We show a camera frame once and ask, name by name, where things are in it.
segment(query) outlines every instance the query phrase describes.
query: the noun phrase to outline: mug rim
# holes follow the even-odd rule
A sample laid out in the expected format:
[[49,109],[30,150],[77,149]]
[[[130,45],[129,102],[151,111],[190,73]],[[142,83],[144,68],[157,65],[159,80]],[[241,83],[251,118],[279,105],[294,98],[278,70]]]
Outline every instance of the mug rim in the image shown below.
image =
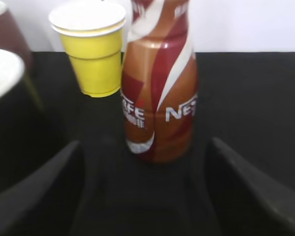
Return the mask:
[[0,98],[7,94],[23,77],[25,65],[15,53],[0,49]]

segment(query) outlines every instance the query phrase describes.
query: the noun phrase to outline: white swoosh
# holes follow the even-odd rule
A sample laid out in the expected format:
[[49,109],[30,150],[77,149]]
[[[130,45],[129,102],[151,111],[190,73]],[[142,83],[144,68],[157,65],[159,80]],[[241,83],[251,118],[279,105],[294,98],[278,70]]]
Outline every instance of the white swoosh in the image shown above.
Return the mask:
[[149,35],[155,29],[161,17],[164,2],[165,0],[154,0],[145,14],[132,24],[128,33],[128,43]]
[[148,151],[151,146],[153,145],[155,138],[155,132],[153,133],[152,137],[146,143],[136,144],[129,140],[127,140],[128,147],[134,154],[141,154]]
[[167,77],[167,81],[165,83],[161,98],[157,106],[157,111],[159,110],[166,96],[168,95],[168,93],[170,92],[170,90],[172,89],[172,87],[174,86],[174,84],[176,83],[180,75],[182,74],[183,70],[186,68],[192,53],[193,53],[192,43],[190,40],[190,36],[188,35],[186,43],[182,51],[180,52],[175,64],[173,65],[171,72],[169,73]]

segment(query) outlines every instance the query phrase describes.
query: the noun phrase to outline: nescafe bottle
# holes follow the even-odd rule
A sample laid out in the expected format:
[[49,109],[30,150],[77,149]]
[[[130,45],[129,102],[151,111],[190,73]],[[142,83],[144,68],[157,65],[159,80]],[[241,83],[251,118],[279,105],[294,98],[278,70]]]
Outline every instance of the nescafe bottle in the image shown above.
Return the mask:
[[188,34],[189,0],[132,0],[121,94],[127,144],[165,163],[189,148],[198,73]]

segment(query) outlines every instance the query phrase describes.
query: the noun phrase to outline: red stripe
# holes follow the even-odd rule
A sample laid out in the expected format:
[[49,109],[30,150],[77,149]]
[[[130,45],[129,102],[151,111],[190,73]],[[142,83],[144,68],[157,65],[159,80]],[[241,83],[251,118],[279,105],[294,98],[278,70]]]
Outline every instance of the red stripe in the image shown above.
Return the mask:
[[168,75],[171,72],[187,40],[187,34],[185,34],[180,41],[181,43],[177,45],[176,41],[175,43],[171,44],[171,37],[173,36],[173,33],[181,30],[181,26],[183,25],[184,21],[185,19],[183,17],[177,20],[176,24],[173,26],[168,36],[164,38],[161,48],[158,50],[155,58],[151,75],[151,97],[152,109],[154,113],[156,113],[157,106],[161,98]]
[[[196,79],[196,84],[194,87],[194,93],[196,94],[198,92],[198,86],[199,86],[198,72],[196,73],[195,79]],[[191,129],[192,124],[193,124],[193,120],[194,120],[194,117],[192,116],[192,114],[189,114],[184,119],[185,120],[183,121],[181,126],[178,128],[178,130],[169,138],[170,140],[174,140],[177,137],[181,137],[182,135],[184,135],[187,131],[189,131]]]
[[178,36],[181,34],[188,34],[188,16],[187,13],[182,14],[177,20],[173,29],[167,35],[167,38]]
[[122,72],[121,88],[122,93],[136,103],[141,93],[144,83],[129,76],[124,71]]

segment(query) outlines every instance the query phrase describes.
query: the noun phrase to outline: dark mug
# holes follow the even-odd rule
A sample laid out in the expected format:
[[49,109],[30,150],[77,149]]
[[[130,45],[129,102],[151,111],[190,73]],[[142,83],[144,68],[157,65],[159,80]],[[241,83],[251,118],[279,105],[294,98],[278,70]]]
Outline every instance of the dark mug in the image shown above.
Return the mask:
[[64,145],[44,115],[22,59],[0,49],[0,192],[53,157]]
[[18,28],[8,6],[0,1],[0,49],[18,54],[32,71],[33,58],[25,38]]

